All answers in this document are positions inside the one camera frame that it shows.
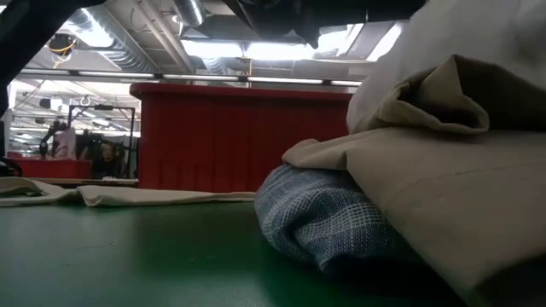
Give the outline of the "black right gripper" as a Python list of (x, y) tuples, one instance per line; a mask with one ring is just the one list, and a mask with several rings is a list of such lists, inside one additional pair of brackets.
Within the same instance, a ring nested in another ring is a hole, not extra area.
[(318, 47), (320, 28), (367, 20), (362, 0), (224, 0), (224, 3), (261, 38), (274, 40), (295, 32), (312, 48)]

